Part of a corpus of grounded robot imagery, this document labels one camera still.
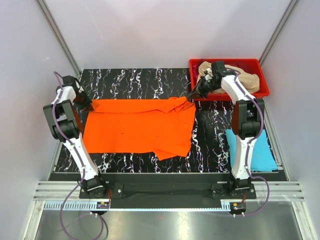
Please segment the orange t shirt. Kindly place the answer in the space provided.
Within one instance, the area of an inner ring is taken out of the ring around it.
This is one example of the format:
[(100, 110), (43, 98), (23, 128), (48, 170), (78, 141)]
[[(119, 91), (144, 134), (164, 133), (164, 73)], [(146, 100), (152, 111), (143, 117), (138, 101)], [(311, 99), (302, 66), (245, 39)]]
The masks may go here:
[(186, 157), (196, 107), (186, 97), (95, 99), (84, 128), (90, 154), (155, 153), (162, 161)]

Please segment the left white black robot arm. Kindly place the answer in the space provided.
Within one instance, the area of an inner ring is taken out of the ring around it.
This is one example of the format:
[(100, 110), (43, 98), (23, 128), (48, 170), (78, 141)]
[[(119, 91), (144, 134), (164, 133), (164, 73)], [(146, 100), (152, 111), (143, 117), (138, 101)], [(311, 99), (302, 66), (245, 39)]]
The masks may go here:
[(91, 159), (83, 140), (84, 128), (74, 105), (84, 111), (93, 111), (92, 100), (80, 81), (71, 76), (61, 76), (54, 101), (43, 107), (43, 113), (53, 138), (60, 141), (70, 152), (80, 171), (78, 185), (89, 197), (103, 198), (108, 193), (106, 180)]

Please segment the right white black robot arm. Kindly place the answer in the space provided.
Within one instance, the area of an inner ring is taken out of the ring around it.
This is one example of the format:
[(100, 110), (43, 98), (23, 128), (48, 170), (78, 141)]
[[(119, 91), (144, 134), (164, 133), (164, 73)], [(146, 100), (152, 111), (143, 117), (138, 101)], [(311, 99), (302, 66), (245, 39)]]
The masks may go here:
[(232, 100), (234, 110), (231, 129), (236, 138), (235, 160), (229, 180), (219, 194), (227, 194), (231, 198), (243, 198), (251, 191), (253, 176), (251, 162), (257, 138), (264, 129), (263, 99), (256, 99), (240, 82), (241, 72), (225, 66), (223, 61), (216, 61), (204, 71), (187, 99), (208, 98), (209, 93), (223, 89)]

